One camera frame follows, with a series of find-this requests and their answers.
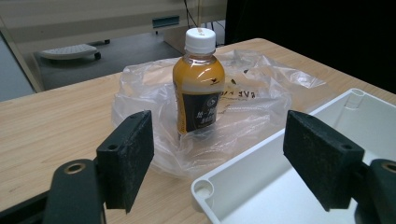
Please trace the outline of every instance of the bottle label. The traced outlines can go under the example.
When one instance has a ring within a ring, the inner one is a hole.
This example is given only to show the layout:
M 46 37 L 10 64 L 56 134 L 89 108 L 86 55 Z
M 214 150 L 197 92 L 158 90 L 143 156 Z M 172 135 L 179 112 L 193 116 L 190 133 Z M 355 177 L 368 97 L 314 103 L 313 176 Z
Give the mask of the bottle label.
M 211 94 L 183 94 L 186 131 L 204 128 L 216 121 L 216 108 L 220 92 Z

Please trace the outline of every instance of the white bottle cap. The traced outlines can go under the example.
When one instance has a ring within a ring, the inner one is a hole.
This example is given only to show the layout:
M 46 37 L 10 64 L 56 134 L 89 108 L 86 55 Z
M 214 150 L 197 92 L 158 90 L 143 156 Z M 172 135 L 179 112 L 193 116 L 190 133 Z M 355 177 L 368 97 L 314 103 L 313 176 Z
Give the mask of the white bottle cap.
M 216 49 L 216 33 L 206 28 L 192 28 L 186 32 L 186 51 L 207 54 Z

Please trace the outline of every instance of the wooden tabletop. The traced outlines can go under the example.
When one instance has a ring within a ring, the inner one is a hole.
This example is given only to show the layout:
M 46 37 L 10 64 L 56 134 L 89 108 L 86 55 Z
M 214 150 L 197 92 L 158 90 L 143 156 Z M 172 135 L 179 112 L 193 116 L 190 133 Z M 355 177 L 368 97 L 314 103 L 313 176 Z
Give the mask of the wooden tabletop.
M 351 88 L 396 105 L 396 95 L 264 39 L 229 45 L 251 49 L 327 82 L 338 95 Z M 111 106 L 120 73 L 0 103 L 0 211 L 50 188 L 53 172 L 93 159 L 114 127 Z M 132 212 L 106 210 L 107 223 L 207 223 L 191 206 L 192 180 L 148 170 Z

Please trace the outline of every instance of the desk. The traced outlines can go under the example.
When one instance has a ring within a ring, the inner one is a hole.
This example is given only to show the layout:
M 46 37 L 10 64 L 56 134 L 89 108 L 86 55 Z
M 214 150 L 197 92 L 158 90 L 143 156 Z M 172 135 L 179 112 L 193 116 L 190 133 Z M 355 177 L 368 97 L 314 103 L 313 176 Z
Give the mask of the desk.
M 317 63 L 264 39 L 217 50 L 257 50 L 287 66 L 325 80 L 337 93 L 358 88 L 396 105 L 396 95 Z M 120 73 L 0 103 L 0 211 L 50 187 L 65 162 L 93 159 L 113 131 L 110 113 Z M 106 210 L 107 223 L 206 223 L 191 206 L 192 180 L 151 170 L 132 208 Z

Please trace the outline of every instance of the plastic bag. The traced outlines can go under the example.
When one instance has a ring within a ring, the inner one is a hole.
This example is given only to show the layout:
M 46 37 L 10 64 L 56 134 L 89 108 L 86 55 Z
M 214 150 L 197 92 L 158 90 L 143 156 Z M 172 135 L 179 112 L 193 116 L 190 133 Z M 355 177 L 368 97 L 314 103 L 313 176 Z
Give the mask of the plastic bag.
M 217 58 L 226 75 L 217 121 L 181 136 L 172 82 L 178 58 L 127 66 L 122 72 L 112 121 L 118 126 L 133 113 L 151 110 L 154 170 L 196 178 L 284 128 L 293 102 L 310 112 L 333 98 L 322 80 L 259 52 L 234 50 Z

